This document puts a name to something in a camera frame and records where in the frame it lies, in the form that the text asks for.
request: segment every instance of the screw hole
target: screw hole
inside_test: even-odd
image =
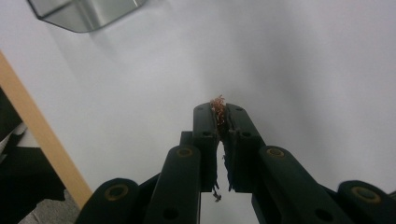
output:
[[[245,137],[250,137],[251,133],[242,133],[242,135],[244,135]]]
[[[113,185],[105,191],[105,198],[113,202],[123,198],[128,193],[128,187],[124,184]]]
[[[174,220],[178,217],[178,211],[176,208],[165,208],[163,217],[167,220]]]
[[[315,214],[317,215],[317,217],[323,221],[327,221],[327,222],[331,222],[333,221],[332,218],[332,214],[330,214],[329,212],[323,210],[323,209],[317,209],[315,211]]]

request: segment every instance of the small object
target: small object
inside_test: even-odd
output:
[[[216,188],[213,188],[213,197],[216,198],[215,202],[218,203],[221,200],[221,194],[219,192],[216,191]]]
[[[76,33],[97,30],[131,11],[146,0],[28,0],[38,20]]]

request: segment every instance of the white table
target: white table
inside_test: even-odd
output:
[[[69,171],[55,169],[80,205],[109,179],[142,183],[160,172],[191,130],[193,108],[220,94],[322,185],[359,179],[391,192],[394,11],[391,0],[148,0],[75,34],[36,20],[25,1],[2,1],[0,46],[64,149],[58,155],[69,156]],[[257,223],[240,209],[248,195],[212,201],[203,196],[202,223]]]

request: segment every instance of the wooden board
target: wooden board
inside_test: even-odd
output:
[[[0,86],[81,208],[92,195],[90,188],[1,51]]]

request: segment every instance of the black plastic part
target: black plastic part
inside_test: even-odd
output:
[[[200,150],[169,150],[143,223],[199,223],[201,203]]]
[[[77,224],[136,223],[137,184],[128,179],[116,178],[101,185],[87,201],[78,216]]]
[[[223,144],[230,189],[251,193],[257,176],[254,161],[265,143],[244,108],[227,104],[226,118],[229,131]]]
[[[347,181],[339,186],[337,195],[356,223],[396,222],[396,201],[373,185]]]
[[[210,103],[198,105],[193,112],[192,144],[202,156],[202,192],[211,192],[218,179],[217,148],[219,134]]]
[[[143,184],[139,185],[139,196],[136,201],[136,216],[130,217],[130,223],[142,223],[147,212],[152,193],[157,185],[160,174],[155,175]]]
[[[180,145],[192,145],[192,132],[181,132]]]
[[[258,166],[282,223],[353,223],[286,149],[262,147]]]
[[[257,186],[251,195],[251,204],[259,223],[280,223],[281,215],[276,208],[274,199],[260,179],[258,179]]]

